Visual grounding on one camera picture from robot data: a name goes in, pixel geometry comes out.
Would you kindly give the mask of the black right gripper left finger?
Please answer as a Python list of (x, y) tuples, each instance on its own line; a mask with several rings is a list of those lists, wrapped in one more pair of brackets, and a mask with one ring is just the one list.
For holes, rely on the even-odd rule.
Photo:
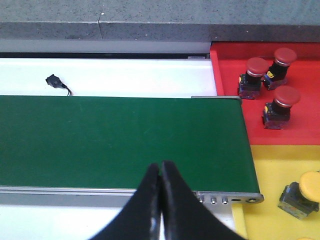
[(158, 240), (160, 238), (159, 167), (152, 163), (137, 190), (117, 216), (93, 240)]

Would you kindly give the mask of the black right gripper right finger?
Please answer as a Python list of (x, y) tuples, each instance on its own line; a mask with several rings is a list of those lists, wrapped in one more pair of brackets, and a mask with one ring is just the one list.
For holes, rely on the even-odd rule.
[(242, 240), (194, 195), (175, 163), (161, 164), (161, 207), (167, 240)]

